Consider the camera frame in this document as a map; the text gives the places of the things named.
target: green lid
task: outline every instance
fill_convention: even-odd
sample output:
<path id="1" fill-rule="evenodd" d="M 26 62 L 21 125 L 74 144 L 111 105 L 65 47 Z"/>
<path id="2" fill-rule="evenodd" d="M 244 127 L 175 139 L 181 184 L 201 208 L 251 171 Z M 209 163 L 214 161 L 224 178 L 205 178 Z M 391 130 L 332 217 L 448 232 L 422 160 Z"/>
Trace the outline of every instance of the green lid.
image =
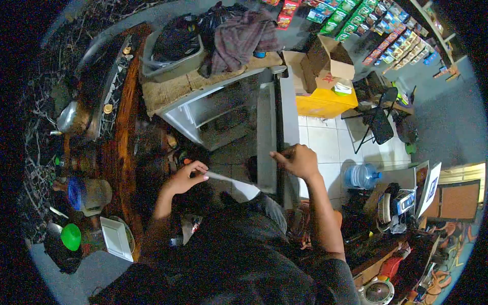
<path id="1" fill-rule="evenodd" d="M 76 251 L 80 247 L 81 232 L 75 224 L 68 224 L 61 231 L 61 240 L 66 248 Z"/>
<path id="2" fill-rule="evenodd" d="M 411 155 L 417 152 L 417 146 L 415 143 L 405 143 L 405 151 Z"/>

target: paper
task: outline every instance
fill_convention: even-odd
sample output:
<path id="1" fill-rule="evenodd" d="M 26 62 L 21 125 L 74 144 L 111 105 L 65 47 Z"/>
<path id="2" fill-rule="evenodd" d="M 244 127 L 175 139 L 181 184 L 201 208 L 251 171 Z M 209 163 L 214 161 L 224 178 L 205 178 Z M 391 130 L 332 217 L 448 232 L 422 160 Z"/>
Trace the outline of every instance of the paper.
<path id="1" fill-rule="evenodd" d="M 261 190 L 253 184 L 237 181 L 232 178 L 213 173 L 211 171 L 207 171 L 205 175 L 208 176 L 209 178 L 232 182 L 232 185 L 240 193 L 240 194 L 234 194 L 235 195 L 234 199 L 239 202 L 249 201 L 254 197 L 256 197 L 261 192 Z"/>

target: wooden board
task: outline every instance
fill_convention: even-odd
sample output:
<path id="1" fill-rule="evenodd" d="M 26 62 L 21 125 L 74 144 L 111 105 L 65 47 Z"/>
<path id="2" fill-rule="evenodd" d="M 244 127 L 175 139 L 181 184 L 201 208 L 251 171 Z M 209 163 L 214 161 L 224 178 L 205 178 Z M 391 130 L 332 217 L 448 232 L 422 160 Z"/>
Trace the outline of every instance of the wooden board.
<path id="1" fill-rule="evenodd" d="M 480 185 L 470 184 L 442 188 L 441 218 L 474 219 Z"/>
<path id="2" fill-rule="evenodd" d="M 368 260 L 364 264 L 360 265 L 359 267 L 355 268 L 354 270 L 351 271 L 351 273 L 354 276 L 354 273 L 357 273 L 358 270 L 362 270 L 359 274 L 354 276 L 354 285 L 356 288 L 360 288 L 364 284 L 368 283 L 371 281 L 375 276 L 378 275 L 380 272 L 381 265 L 383 265 L 383 262 L 389 259 L 393 253 L 395 253 L 398 250 L 398 245 L 395 246 L 394 249 L 392 249 L 390 252 L 387 251 L 380 251 L 378 256 L 372 260 Z"/>
<path id="3" fill-rule="evenodd" d="M 124 81 L 122 98 L 115 120 L 113 141 L 103 144 L 102 175 L 113 188 L 113 200 L 104 209 L 106 214 L 122 215 L 134 236 L 135 249 L 132 253 L 134 262 L 139 260 L 143 238 L 142 222 L 133 207 L 136 192 L 136 161 L 134 158 L 135 122 L 139 105 L 138 73 L 140 56 L 144 50 L 145 37 L 150 34 L 146 24 L 131 29 L 140 35 L 142 43 L 134 54 Z"/>

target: white tile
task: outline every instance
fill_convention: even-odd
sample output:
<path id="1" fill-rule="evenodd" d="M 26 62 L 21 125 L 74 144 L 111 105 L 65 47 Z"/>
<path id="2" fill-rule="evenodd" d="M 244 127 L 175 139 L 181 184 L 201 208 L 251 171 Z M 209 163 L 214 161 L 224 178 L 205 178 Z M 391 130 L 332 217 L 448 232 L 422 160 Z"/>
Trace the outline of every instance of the white tile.
<path id="1" fill-rule="evenodd" d="M 298 116 L 298 126 L 306 126 L 306 117 Z"/>
<path id="2" fill-rule="evenodd" d="M 341 196 L 341 164 L 319 164 L 319 172 L 324 178 L 324 184 L 329 198 L 339 198 Z"/>
<path id="3" fill-rule="evenodd" d="M 393 138 L 390 140 L 393 147 L 393 160 L 392 161 L 410 161 L 411 156 L 405 151 L 405 143 L 399 138 Z"/>
<path id="4" fill-rule="evenodd" d="M 319 163 L 338 163 L 339 143 L 337 130 L 332 128 L 307 127 L 309 147 L 317 154 Z"/>
<path id="5" fill-rule="evenodd" d="M 348 118 L 351 116 L 358 115 L 359 113 L 350 109 L 341 115 L 336 116 L 336 128 L 337 129 L 348 129 L 354 131 L 362 131 L 363 135 L 366 132 L 367 126 L 363 124 L 363 118 L 352 118 L 347 120 L 342 120 L 341 117 Z"/>
<path id="6" fill-rule="evenodd" d="M 381 162 L 380 147 L 373 141 L 368 141 L 361 146 L 364 162 Z"/>
<path id="7" fill-rule="evenodd" d="M 365 162 L 389 162 L 394 159 L 394 148 L 392 138 L 385 143 L 378 145 L 378 143 L 373 143 L 373 141 L 368 141 L 361 146 L 363 151 L 363 158 Z"/>
<path id="8" fill-rule="evenodd" d="M 316 117 L 306 117 L 306 125 L 308 127 L 336 128 L 335 119 L 325 119 L 325 118 L 316 118 Z"/>
<path id="9" fill-rule="evenodd" d="M 300 144 L 308 145 L 308 130 L 306 126 L 298 126 L 300 132 Z"/>
<path id="10" fill-rule="evenodd" d="M 354 153 L 361 140 L 355 141 L 349 130 L 344 129 L 337 129 L 337 138 L 339 140 L 339 157 L 341 163 L 363 161 L 362 148 L 359 149 L 357 154 Z"/>

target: folding chair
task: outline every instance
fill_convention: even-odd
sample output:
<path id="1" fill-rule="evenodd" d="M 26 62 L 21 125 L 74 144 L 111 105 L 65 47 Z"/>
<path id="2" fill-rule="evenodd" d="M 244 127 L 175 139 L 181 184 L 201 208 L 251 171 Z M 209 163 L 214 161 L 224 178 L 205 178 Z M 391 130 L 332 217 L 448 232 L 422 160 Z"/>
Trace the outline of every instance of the folding chair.
<path id="1" fill-rule="evenodd" d="M 378 106 L 372 109 L 368 109 L 363 111 L 361 114 L 357 116 L 341 118 L 342 120 L 352 119 L 352 118 L 363 118 L 363 124 L 367 125 L 367 130 L 365 136 L 359 143 L 358 148 L 354 151 L 354 154 L 357 154 L 361 145 L 368 142 L 369 140 L 373 140 L 373 143 L 377 142 L 378 145 L 381 145 L 388 141 L 389 139 L 393 138 L 394 133 L 393 129 L 391 128 L 391 124 L 388 121 L 388 116 L 393 109 L 393 106 L 396 102 L 398 96 L 398 89 L 395 87 L 388 88 L 385 93 L 380 98 Z M 383 103 L 391 102 L 391 106 L 385 109 L 388 109 L 388 114 L 385 114 L 383 108 L 381 107 Z M 365 141 L 365 138 L 369 131 L 373 132 L 373 136 Z"/>

